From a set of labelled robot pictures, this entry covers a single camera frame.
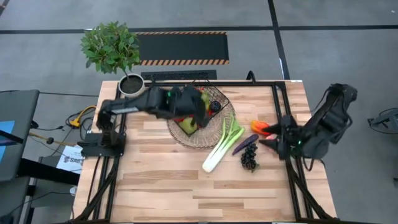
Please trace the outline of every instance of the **leek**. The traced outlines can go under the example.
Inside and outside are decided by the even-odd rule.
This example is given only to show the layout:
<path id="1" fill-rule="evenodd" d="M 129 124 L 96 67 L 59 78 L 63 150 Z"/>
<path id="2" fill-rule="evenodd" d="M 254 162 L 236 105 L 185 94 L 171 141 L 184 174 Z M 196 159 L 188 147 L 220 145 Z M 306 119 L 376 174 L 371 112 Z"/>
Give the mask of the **leek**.
<path id="1" fill-rule="evenodd" d="M 242 136 L 244 128 L 240 127 L 234 116 L 231 114 L 231 121 L 227 135 L 225 135 L 225 118 L 223 121 L 223 135 L 216 147 L 210 152 L 202 165 L 205 172 L 211 172 L 222 160 L 228 149 Z"/>

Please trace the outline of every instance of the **concrete floor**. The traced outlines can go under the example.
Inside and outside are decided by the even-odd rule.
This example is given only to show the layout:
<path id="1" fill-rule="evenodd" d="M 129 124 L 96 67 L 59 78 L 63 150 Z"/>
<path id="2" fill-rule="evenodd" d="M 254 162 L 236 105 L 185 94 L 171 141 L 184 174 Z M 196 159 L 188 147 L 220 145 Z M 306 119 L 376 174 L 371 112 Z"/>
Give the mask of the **concrete floor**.
<path id="1" fill-rule="evenodd" d="M 395 0 L 277 0 L 280 26 L 347 26 L 398 24 Z M 119 20 L 129 27 L 271 26 L 265 0 L 10 0 L 0 16 L 0 30 L 83 29 Z M 349 114 L 354 120 L 338 145 L 325 157 L 338 216 L 359 222 L 396 223 L 398 139 L 375 133 L 366 119 L 396 107 L 398 94 L 398 30 L 300 30 L 281 32 L 290 77 L 303 80 L 314 108 L 331 83 L 358 89 Z M 97 74 L 85 68 L 80 34 L 0 35 L 0 90 L 25 90 L 96 95 L 103 80 L 122 74 Z M 228 32 L 229 65 L 136 67 L 136 72 L 217 69 L 219 79 L 282 79 L 273 31 Z M 96 98 L 41 95 L 35 120 L 44 128 Z M 42 132 L 63 139 L 66 132 Z M 79 140 L 74 131 L 67 141 Z M 37 159 L 52 151 L 30 141 L 24 157 Z M 37 209 L 33 223 L 63 222 L 70 206 Z"/>

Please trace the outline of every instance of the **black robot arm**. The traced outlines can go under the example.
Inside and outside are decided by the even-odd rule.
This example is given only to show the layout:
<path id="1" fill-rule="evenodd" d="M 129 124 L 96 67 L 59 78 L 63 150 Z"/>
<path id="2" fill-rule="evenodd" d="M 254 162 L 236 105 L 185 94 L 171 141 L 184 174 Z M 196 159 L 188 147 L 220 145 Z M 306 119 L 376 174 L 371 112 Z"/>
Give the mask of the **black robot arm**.
<path id="1" fill-rule="evenodd" d="M 325 95 L 324 104 L 304 126 L 298 126 L 293 116 L 284 116 L 279 124 L 263 130 L 277 134 L 277 138 L 260 140 L 260 143 L 275 150 L 281 160 L 291 154 L 321 159 L 328 152 L 329 142 L 336 144 L 351 126 L 347 109 L 356 99 L 357 91 L 349 85 L 333 84 L 323 97 Z"/>
<path id="2" fill-rule="evenodd" d="M 136 98 L 104 100 L 96 122 L 98 129 L 103 133 L 101 145 L 118 145 L 119 134 L 114 130 L 112 122 L 112 116 L 117 114 L 145 111 L 162 119 L 185 118 L 193 114 L 196 124 L 205 127 L 209 117 L 201 94 L 193 86 L 186 86 L 183 90 L 178 87 L 165 90 L 155 86 L 148 88 Z"/>

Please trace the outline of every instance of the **woven basket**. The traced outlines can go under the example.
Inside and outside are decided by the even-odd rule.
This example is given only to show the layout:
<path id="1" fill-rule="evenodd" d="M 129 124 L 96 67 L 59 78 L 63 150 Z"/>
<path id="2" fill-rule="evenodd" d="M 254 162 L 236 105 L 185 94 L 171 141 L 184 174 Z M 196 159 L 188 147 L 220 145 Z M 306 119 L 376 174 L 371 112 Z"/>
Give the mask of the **woven basket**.
<path id="1" fill-rule="evenodd" d="M 231 115 L 235 116 L 235 111 L 227 97 L 214 86 L 196 87 L 209 94 L 210 101 L 221 103 L 221 110 L 213 114 L 205 128 L 197 129 L 192 134 L 187 134 L 174 120 L 167 120 L 167 127 L 170 134 L 181 145 L 190 149 L 209 149 L 215 147 L 223 134 L 223 120 L 226 118 L 226 130 L 230 125 Z"/>

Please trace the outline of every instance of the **purple eggplant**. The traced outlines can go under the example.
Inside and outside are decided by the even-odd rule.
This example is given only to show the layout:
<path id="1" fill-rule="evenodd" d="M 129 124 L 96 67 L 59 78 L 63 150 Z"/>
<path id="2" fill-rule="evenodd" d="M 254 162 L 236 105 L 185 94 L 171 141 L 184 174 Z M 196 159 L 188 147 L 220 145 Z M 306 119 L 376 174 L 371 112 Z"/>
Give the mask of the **purple eggplant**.
<path id="1" fill-rule="evenodd" d="M 232 152 L 232 155 L 235 155 L 238 153 L 240 150 L 244 149 L 246 146 L 252 144 L 253 142 L 257 141 L 259 139 L 258 134 L 253 134 L 252 136 L 248 137 L 245 139 L 240 145 L 238 145 L 235 150 Z"/>

